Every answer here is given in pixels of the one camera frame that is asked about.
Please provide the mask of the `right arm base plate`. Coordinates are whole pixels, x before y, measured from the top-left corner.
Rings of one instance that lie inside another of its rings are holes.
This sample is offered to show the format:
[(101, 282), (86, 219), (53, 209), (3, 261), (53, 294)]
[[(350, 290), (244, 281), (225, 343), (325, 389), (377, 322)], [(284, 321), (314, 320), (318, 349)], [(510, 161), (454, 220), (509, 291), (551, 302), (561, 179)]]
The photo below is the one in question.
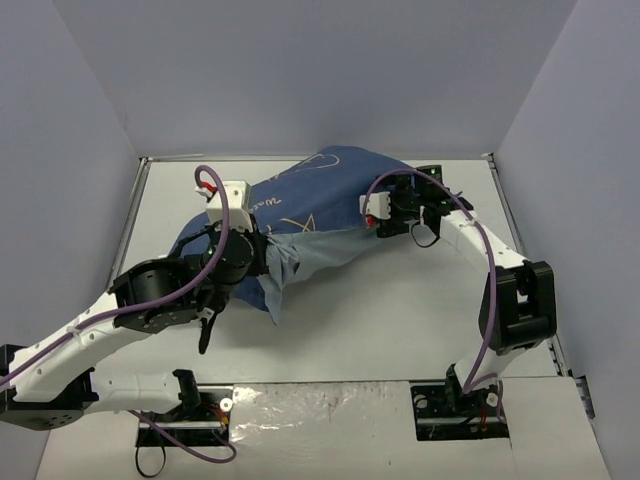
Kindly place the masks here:
[(509, 427), (498, 411), (496, 386), (474, 391), (455, 407), (443, 380), (410, 384), (416, 440), (420, 442), (508, 439)]

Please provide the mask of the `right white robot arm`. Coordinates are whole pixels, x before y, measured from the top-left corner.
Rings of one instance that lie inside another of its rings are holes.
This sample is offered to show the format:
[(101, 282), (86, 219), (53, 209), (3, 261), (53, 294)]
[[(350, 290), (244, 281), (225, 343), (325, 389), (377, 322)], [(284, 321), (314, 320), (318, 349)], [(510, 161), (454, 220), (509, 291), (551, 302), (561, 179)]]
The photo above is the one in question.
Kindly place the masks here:
[(400, 168), (374, 180), (359, 200), (368, 228), (380, 238), (428, 228), (486, 278), (478, 315), (480, 345), (452, 364), (445, 376), (446, 406), (465, 413), (479, 391), (497, 388), (502, 373), (526, 351), (557, 332), (554, 272), (511, 249), (478, 217), (474, 207), (446, 187), (439, 166)]

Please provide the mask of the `blue patterned pillowcase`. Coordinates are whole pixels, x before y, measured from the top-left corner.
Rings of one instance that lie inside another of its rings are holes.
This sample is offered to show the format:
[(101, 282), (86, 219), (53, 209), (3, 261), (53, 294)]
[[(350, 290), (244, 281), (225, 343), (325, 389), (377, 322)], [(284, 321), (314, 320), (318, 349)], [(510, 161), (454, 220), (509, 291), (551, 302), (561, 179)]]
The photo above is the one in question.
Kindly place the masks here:
[(269, 272), (243, 279), (232, 297), (278, 323), (287, 286), (343, 266), (381, 243), (365, 226), (360, 198), (377, 177), (406, 167), (363, 148), (330, 146), (252, 185), (250, 212), (267, 237)]

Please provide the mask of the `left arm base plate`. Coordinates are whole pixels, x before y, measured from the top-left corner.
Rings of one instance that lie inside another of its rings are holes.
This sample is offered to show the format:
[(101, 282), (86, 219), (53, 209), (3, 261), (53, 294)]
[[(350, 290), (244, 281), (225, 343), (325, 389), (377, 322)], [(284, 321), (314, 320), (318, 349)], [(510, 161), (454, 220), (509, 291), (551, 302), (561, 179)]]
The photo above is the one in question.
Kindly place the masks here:
[(142, 414), (189, 447), (218, 447), (230, 440), (232, 385), (199, 385), (200, 404), (184, 412)]

